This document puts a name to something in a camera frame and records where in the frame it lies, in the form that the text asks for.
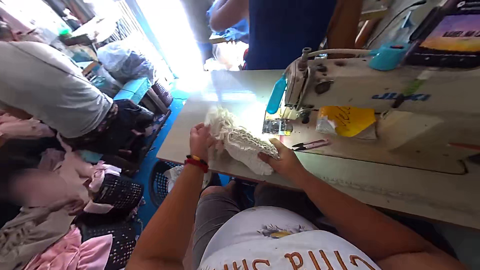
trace small scissors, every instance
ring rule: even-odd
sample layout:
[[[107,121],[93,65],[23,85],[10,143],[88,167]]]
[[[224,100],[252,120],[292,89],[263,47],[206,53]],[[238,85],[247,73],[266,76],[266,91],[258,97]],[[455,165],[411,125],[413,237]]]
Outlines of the small scissors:
[[[292,147],[297,148],[297,149],[293,149],[293,151],[304,151],[304,150],[319,148],[322,146],[327,146],[329,144],[330,142],[327,139],[321,139],[311,143],[298,143],[298,144],[292,145]]]

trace dark blue shirt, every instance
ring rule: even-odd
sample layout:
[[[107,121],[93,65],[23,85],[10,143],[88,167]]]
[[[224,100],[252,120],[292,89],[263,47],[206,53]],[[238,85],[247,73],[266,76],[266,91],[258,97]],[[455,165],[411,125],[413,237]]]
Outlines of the dark blue shirt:
[[[285,69],[304,47],[317,50],[336,0],[249,0],[248,70]]]

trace white crocheted fabric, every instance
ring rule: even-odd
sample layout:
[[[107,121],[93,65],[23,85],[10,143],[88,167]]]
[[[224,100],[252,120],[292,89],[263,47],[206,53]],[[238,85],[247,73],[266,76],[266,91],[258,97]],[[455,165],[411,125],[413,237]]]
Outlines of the white crocheted fabric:
[[[235,122],[235,116],[222,107],[211,109],[207,113],[205,124],[212,125],[210,132],[217,139],[216,148],[220,151],[226,149],[231,157],[247,165],[256,174],[272,174],[272,167],[257,155],[263,152],[278,159],[275,146],[252,135],[245,128],[236,126]]]

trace yellow paper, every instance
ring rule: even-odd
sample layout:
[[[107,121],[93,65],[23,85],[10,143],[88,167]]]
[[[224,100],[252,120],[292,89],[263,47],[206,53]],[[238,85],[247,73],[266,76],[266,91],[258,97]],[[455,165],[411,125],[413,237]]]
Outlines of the yellow paper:
[[[335,132],[340,136],[353,137],[375,123],[375,110],[357,107],[324,106],[320,117],[327,116],[336,125]]]

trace industrial sewing machine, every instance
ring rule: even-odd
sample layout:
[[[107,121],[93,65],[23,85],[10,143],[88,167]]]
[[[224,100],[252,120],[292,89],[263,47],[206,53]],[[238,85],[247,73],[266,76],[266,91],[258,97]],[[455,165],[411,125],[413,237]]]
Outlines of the industrial sewing machine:
[[[480,152],[480,69],[403,65],[379,71],[369,67],[370,51],[351,51],[362,57],[309,60],[313,55],[304,49],[272,92],[264,132],[290,134],[283,137],[289,147],[296,138],[330,140],[308,151],[314,154],[466,173],[462,160]],[[374,109],[377,139],[315,131],[323,106]]]

